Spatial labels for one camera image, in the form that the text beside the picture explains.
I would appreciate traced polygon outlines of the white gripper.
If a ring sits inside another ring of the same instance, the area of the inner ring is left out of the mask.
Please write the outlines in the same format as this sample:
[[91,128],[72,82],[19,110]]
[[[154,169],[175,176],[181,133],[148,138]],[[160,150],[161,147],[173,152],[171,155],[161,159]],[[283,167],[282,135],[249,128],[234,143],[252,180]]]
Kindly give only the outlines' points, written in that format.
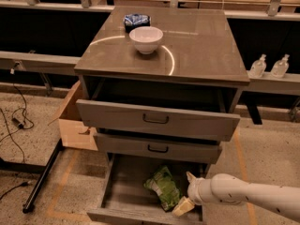
[[176,217],[181,217],[191,211],[195,207],[195,204],[211,203],[215,199],[210,179],[196,178],[191,172],[186,172],[186,175],[189,181],[187,188],[188,198],[183,196],[172,210],[172,214]]

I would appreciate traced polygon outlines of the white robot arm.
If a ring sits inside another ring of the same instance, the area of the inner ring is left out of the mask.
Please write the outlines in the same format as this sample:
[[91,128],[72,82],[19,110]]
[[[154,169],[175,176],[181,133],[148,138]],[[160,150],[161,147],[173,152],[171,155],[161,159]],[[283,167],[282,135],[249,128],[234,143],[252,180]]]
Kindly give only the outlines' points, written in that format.
[[245,182],[235,176],[218,173],[212,178],[195,177],[187,172],[187,196],[172,213],[180,217],[196,205],[252,203],[270,212],[300,222],[300,188]]

